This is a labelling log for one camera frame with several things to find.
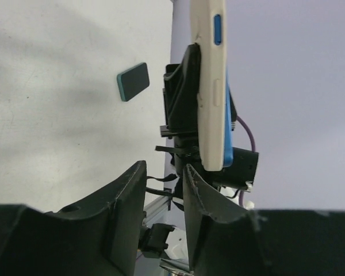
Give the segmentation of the blue phone black screen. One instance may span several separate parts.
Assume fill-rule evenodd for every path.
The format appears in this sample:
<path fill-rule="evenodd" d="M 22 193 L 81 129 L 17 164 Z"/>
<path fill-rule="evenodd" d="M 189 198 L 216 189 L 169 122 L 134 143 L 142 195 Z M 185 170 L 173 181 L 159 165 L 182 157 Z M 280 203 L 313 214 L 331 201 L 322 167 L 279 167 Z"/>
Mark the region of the blue phone black screen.
<path fill-rule="evenodd" d="M 221 14 L 213 17 L 214 26 L 214 43 L 221 45 L 223 43 L 223 18 Z M 227 68 L 225 68 L 225 128 L 224 128 L 224 155 L 223 168 L 230 167 L 233 163 L 232 150 L 232 120 L 231 120 L 231 104 L 230 92 L 227 78 Z"/>

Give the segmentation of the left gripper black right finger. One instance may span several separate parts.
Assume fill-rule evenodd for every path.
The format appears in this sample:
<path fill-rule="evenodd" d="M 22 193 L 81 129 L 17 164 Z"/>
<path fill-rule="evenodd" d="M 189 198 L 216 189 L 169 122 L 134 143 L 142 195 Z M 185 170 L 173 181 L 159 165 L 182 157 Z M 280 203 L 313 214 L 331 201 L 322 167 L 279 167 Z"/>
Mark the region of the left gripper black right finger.
<path fill-rule="evenodd" d="M 183 201 L 195 275 L 345 275 L 345 210 L 246 210 L 190 165 Z"/>

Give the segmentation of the teal phone black screen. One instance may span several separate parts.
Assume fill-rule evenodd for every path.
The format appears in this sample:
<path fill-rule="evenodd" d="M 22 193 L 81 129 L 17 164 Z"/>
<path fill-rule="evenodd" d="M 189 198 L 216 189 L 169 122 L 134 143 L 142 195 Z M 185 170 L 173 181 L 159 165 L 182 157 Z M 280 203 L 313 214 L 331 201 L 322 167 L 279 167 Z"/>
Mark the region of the teal phone black screen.
<path fill-rule="evenodd" d="M 145 62 L 137 64 L 117 75 L 117 84 L 123 102 L 128 102 L 150 85 Z"/>

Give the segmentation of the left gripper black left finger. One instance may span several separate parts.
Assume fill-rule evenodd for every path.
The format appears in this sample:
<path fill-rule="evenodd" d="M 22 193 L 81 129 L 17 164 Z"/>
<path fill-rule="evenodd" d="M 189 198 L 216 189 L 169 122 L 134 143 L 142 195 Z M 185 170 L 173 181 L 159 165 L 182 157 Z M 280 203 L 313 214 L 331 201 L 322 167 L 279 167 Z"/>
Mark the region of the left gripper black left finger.
<path fill-rule="evenodd" d="M 0 275 L 133 275 L 147 164 L 58 212 L 0 204 Z"/>

